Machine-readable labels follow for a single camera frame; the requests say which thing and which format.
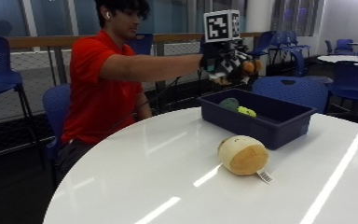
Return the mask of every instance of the plastic bin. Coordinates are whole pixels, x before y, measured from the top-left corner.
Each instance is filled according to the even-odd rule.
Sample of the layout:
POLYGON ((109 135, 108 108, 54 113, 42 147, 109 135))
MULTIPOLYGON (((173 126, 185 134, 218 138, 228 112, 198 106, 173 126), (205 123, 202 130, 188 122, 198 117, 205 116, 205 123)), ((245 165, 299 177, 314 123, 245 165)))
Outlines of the plastic bin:
POLYGON ((242 90, 228 90, 198 97, 202 118, 218 127, 261 141, 276 150, 306 134, 317 109, 242 90), (230 111, 218 104, 236 98, 241 106, 256 112, 256 118, 230 111))

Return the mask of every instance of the man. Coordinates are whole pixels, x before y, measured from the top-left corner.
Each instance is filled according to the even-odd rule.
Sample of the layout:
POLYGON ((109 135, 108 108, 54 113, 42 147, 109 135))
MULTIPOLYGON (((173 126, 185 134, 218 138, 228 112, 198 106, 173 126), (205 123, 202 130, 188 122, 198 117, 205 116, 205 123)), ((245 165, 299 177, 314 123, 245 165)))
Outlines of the man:
POLYGON ((198 70, 201 54, 135 55, 124 42, 147 19, 147 0, 95 0, 101 31, 72 46, 71 104, 58 164, 66 175, 88 150, 113 132, 152 117, 141 82, 181 77, 198 70))

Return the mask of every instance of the round table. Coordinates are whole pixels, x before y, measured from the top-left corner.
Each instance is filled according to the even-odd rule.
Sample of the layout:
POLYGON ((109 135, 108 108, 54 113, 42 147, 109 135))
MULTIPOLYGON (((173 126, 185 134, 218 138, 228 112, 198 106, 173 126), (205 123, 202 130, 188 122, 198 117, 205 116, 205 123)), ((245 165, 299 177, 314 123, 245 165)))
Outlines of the round table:
POLYGON ((68 172, 44 223, 358 223, 357 123, 314 114, 309 133, 270 151, 272 184, 221 166, 230 136, 200 108, 131 125, 68 172))
POLYGON ((329 56, 319 56, 317 60, 325 63, 337 63, 339 61, 351 61, 358 62, 358 56, 353 55, 329 55, 329 56))

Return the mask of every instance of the black pants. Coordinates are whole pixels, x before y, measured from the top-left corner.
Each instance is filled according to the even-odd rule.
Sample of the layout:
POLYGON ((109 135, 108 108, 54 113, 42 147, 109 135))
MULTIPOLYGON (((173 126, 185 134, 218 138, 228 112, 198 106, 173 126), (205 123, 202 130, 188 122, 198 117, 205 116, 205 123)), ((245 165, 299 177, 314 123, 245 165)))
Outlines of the black pants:
POLYGON ((94 147, 95 145, 86 144, 80 140, 72 140, 62 147, 56 159, 59 182, 64 179, 71 167, 94 147))

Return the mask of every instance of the red shirt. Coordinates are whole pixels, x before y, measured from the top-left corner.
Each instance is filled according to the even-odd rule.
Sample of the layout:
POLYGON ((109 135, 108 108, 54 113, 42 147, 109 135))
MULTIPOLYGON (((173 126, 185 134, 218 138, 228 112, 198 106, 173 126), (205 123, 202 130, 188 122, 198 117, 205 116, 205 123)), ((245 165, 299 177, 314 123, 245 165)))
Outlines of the red shirt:
POLYGON ((136 53, 127 45, 120 49, 105 31, 82 38, 72 46, 71 103, 63 143, 79 139, 88 144, 98 144, 113 132, 136 122, 131 114, 136 96, 143 92, 141 83, 100 78, 104 61, 113 54, 132 56, 136 53))

